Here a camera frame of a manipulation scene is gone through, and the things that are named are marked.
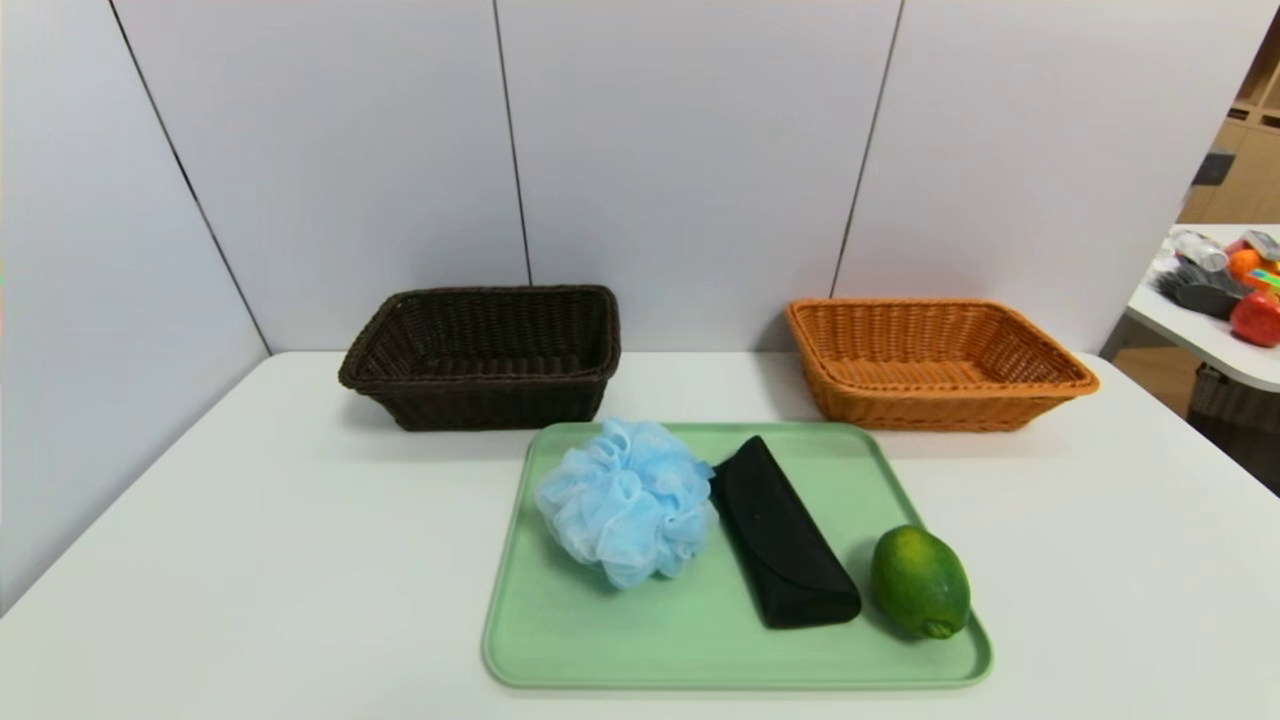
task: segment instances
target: blue mesh loofah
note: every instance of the blue mesh loofah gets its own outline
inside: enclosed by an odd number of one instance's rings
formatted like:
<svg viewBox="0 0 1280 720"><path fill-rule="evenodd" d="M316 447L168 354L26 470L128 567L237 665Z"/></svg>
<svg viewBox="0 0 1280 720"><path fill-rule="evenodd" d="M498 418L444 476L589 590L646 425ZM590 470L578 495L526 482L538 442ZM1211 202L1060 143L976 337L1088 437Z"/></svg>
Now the blue mesh loofah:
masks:
<svg viewBox="0 0 1280 720"><path fill-rule="evenodd" d="M538 486L538 509L573 560L618 588L675 578L718 520L710 465L657 423L609 419Z"/></svg>

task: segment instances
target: orange fruit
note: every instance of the orange fruit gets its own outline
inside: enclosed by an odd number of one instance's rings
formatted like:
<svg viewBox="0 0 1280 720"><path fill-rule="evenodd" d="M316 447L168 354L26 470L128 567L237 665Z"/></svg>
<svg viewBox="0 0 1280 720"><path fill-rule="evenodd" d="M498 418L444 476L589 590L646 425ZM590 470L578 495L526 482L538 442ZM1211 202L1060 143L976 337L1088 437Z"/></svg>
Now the orange fruit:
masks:
<svg viewBox="0 0 1280 720"><path fill-rule="evenodd" d="M1231 277L1240 281L1244 284L1253 284L1249 282L1249 273L1257 270L1262 266L1262 256L1258 255L1257 250L1248 247L1245 250L1236 250L1228 259L1226 269L1231 273Z"/></svg>

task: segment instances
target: orange wicker basket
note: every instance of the orange wicker basket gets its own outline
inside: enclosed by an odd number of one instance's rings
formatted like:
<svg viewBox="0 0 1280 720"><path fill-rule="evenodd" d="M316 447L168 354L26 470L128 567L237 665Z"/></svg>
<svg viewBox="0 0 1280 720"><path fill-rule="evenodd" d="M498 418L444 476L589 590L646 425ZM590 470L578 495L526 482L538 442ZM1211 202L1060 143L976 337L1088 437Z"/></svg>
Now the orange wicker basket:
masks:
<svg viewBox="0 0 1280 720"><path fill-rule="evenodd" d="M822 414L864 428L1012 430L1098 379L1016 311L982 300L787 306Z"/></svg>

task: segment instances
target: table surface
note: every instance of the table surface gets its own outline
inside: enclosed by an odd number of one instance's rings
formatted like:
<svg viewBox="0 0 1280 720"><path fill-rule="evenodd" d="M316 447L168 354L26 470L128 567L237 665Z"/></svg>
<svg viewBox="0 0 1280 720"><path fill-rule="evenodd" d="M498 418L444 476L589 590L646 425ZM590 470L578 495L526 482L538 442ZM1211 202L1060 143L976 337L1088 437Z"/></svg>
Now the table surface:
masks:
<svg viewBox="0 0 1280 720"><path fill-rule="evenodd" d="M401 432L340 357L259 366L0 619L0 717L1280 716L1280 502L1096 357L1102 389L1023 430L874 433L996 662L863 693L498 684L480 635L534 433ZM788 354L626 354L604 414L818 418Z"/></svg>
<svg viewBox="0 0 1280 720"><path fill-rule="evenodd" d="M1280 238L1280 225L1174 225L1206 234L1222 245L1239 240L1245 229ZM1147 283L1129 299L1129 314L1169 341L1217 368L1233 380L1267 392L1280 392L1280 348L1266 348L1231 337L1224 320L1174 305Z"/></svg>

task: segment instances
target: plastic bottle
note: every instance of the plastic bottle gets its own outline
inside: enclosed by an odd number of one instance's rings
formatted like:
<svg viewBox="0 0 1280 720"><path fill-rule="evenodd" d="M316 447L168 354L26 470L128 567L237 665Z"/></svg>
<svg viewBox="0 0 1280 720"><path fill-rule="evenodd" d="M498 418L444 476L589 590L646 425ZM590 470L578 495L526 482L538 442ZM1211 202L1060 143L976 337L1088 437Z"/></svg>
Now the plastic bottle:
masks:
<svg viewBox="0 0 1280 720"><path fill-rule="evenodd" d="M1226 269L1226 252L1212 240L1194 231L1180 229L1169 236L1169 245L1192 263L1211 273Z"/></svg>

